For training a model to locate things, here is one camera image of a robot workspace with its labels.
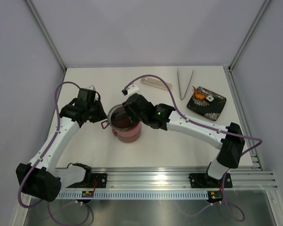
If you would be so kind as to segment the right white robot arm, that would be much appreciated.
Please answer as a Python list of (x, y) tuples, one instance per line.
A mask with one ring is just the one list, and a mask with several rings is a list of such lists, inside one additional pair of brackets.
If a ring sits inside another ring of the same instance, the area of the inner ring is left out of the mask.
[(220, 126), (192, 119), (178, 113), (174, 106), (166, 104), (153, 105), (140, 94), (133, 94), (122, 103), (131, 121), (140, 121), (153, 128), (179, 132), (199, 139), (219, 150), (215, 159), (209, 164), (205, 182), (216, 186), (229, 169), (239, 166), (245, 138), (238, 124)]

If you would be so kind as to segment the pink steel bowl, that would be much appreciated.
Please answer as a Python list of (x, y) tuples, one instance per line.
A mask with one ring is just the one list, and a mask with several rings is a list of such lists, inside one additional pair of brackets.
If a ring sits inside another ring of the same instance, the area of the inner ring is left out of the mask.
[(138, 123), (137, 123), (136, 125), (134, 125), (132, 128), (123, 129), (123, 130), (113, 128), (113, 129), (112, 129), (112, 132), (113, 132), (113, 134), (114, 134), (115, 136), (117, 136), (117, 132), (118, 132), (118, 131), (134, 131), (134, 132), (137, 132), (137, 131), (139, 131), (139, 130), (141, 130), (141, 129), (142, 129), (142, 124), (141, 124), (140, 122), (138, 122)]

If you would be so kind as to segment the metal tongs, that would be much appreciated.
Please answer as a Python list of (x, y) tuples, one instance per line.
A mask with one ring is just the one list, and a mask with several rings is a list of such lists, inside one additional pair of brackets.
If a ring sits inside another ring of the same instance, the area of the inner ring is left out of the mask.
[(191, 66), (178, 66), (177, 67), (177, 82), (179, 99), (183, 101), (188, 93), (191, 80), (193, 78), (194, 68)]

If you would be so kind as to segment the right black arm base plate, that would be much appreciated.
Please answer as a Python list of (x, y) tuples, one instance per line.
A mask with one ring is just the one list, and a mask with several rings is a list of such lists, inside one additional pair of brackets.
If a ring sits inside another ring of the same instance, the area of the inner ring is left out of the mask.
[(189, 180), (191, 184), (191, 188), (233, 188), (232, 178), (229, 173), (225, 176), (225, 182), (223, 183), (223, 178), (217, 180), (211, 178), (207, 175), (207, 173), (190, 173)]

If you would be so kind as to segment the dark red steel bowl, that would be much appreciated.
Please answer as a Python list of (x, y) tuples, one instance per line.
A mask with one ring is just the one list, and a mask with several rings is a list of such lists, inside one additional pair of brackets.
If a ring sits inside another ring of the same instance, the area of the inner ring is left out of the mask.
[(141, 130), (139, 130), (137, 132), (134, 132), (134, 131), (118, 131), (117, 132), (117, 138), (124, 143), (132, 143), (140, 137), (141, 133), (142, 133)]

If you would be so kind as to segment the grey transparent lid with handle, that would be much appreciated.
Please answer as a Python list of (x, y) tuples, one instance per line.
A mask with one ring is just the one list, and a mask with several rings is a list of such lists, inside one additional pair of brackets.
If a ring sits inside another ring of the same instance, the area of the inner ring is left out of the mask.
[(138, 122), (131, 121), (122, 104), (112, 107), (107, 115), (107, 119), (101, 123), (102, 129), (106, 129), (110, 126), (120, 131), (133, 129), (137, 125)]

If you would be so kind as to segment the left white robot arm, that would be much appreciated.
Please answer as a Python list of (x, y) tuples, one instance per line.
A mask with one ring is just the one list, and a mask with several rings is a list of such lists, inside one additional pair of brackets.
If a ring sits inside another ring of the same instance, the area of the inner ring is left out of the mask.
[(90, 166), (74, 163), (61, 173), (56, 173), (55, 169), (78, 130), (86, 122), (97, 123), (106, 117), (100, 94), (93, 89), (80, 88), (77, 97), (58, 111), (57, 127), (40, 151), (27, 164), (18, 165), (18, 199), (22, 194), (28, 194), (51, 202), (65, 187), (94, 187), (97, 183)]

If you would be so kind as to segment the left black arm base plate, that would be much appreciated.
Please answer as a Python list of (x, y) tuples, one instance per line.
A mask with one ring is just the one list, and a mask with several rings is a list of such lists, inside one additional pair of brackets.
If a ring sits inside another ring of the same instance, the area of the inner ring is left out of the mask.
[(107, 173), (87, 173), (83, 181), (74, 183), (68, 188), (106, 188)]

